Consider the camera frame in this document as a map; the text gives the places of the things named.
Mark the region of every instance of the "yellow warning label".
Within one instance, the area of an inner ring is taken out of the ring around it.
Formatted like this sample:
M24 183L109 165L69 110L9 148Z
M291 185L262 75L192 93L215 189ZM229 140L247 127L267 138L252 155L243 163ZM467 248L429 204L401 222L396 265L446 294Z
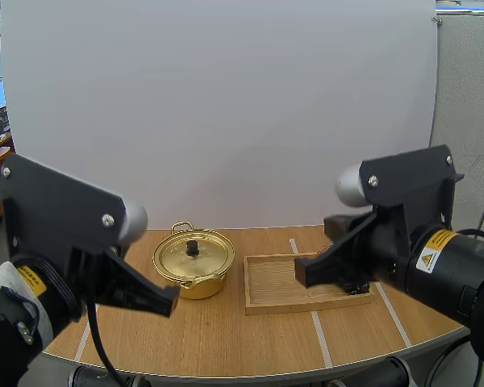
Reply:
M449 230L439 230L430 238L426 248L431 248L432 250L437 250L440 252L455 235L457 235L455 232L451 232Z
M424 256L421 258L423 262L427 265L427 268L430 268L430 261L432 260L433 256L433 254L430 254L429 256Z
M27 266L19 267L18 272L29 284L29 286L31 286L31 289L36 297L39 297L47 290L47 286L45 286L45 284L40 280L38 275L30 270Z

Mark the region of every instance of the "white tape line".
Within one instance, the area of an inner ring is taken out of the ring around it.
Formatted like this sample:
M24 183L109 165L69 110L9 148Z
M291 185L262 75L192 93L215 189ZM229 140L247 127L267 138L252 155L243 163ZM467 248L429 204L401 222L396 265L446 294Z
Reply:
M377 282L376 285L377 285L378 292L382 296L382 300L384 300L384 302L387 306L387 309L389 310L390 316L393 318L394 323L396 324L396 327L398 328L400 335L402 336L402 339L403 339L403 342L405 343L405 346L407 348L412 347L411 341L409 340L407 333L405 332L405 329L403 329L403 325L400 322L400 319L398 318L398 315L396 314L396 311L393 308L393 304L390 303L386 292L382 288L382 284Z
M294 238L289 239L290 246L292 247L292 252L294 254L299 254L298 246ZM324 337L323 327L321 327L321 321L319 320L319 314L317 310L311 312L312 320L314 321L315 332L317 333L317 339L319 340L319 345L321 347L321 352L323 353L324 367L332 368L332 357L330 356L330 351L328 350L328 345L326 344L326 338Z
M95 313L97 313L98 305L95 304ZM90 322L86 323L86 328L84 328L84 332L82 332L81 342L79 343L79 347L77 347L77 352L75 352L75 357L73 361L81 361L82 353L84 352L84 347L86 345L86 341L88 340L88 335L90 334Z
M296 246L296 241L294 240L294 238L290 238L289 239L289 242L290 242L290 246L292 247L292 252L294 254L299 254L299 252L298 252L298 246Z

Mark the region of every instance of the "white backdrop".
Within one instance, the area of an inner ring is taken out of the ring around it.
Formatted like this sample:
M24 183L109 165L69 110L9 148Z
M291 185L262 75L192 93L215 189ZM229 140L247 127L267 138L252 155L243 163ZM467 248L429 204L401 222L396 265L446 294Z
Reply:
M149 228L320 224L346 166L428 145L433 0L2 4L19 154Z

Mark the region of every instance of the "gold pot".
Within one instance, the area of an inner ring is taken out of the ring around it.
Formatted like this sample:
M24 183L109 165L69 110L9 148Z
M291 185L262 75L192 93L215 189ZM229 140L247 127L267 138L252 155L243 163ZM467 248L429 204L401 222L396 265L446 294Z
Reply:
M185 225L189 230L176 230ZM174 224L170 236L154 252L156 270L180 285L181 297L193 300L218 293L234 259L235 248L228 238L212 230L196 229L190 222Z

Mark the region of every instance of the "black lid knob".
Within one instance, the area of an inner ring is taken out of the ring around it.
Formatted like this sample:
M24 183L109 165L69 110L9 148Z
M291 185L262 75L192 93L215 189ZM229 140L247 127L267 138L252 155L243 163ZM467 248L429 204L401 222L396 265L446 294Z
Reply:
M186 242L186 255L187 256L198 256L199 255L199 246L197 240L189 240Z

